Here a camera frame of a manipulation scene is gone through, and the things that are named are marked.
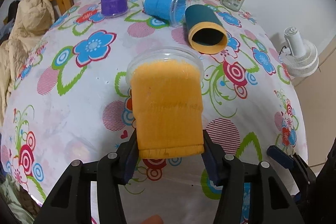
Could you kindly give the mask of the operator's hand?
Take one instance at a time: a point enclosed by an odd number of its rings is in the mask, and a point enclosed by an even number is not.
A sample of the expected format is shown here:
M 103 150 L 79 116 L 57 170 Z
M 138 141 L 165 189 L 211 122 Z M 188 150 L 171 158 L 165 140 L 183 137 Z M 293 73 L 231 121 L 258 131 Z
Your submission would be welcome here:
M 141 224 L 163 224 L 163 219 L 159 215 L 152 215 L 142 221 Z

